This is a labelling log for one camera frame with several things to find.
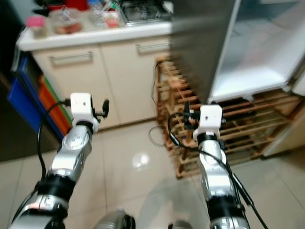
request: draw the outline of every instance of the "white countertop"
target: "white countertop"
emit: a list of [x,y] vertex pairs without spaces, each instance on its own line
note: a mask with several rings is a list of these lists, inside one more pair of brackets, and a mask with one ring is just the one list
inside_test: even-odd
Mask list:
[[43,39],[34,39],[32,31],[29,28],[26,28],[17,40],[17,45],[22,51],[35,51],[73,45],[162,36],[171,34],[172,32],[172,24],[169,21],[148,23],[132,27],[100,29],[94,27],[94,25],[88,20],[88,17],[84,14],[82,24],[83,31],[81,32],[73,34],[55,34],[52,31],[51,25],[47,22],[49,34],[47,38]]

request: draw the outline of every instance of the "bottle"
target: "bottle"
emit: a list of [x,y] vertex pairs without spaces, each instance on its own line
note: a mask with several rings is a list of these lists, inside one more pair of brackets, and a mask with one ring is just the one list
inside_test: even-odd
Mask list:
[[106,27],[103,19],[103,5],[101,0],[88,0],[88,5],[91,11],[92,22],[97,27]]

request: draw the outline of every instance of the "cabinet door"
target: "cabinet door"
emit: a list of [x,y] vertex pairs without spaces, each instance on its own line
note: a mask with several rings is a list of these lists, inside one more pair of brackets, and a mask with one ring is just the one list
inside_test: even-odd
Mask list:
[[151,98],[155,58],[168,54],[168,50],[168,37],[101,44],[123,124],[156,117],[156,106]]
[[91,93],[96,111],[102,109],[105,99],[110,100],[108,118],[102,119],[100,129],[119,124],[98,45],[36,51],[34,57],[64,97],[73,92]]

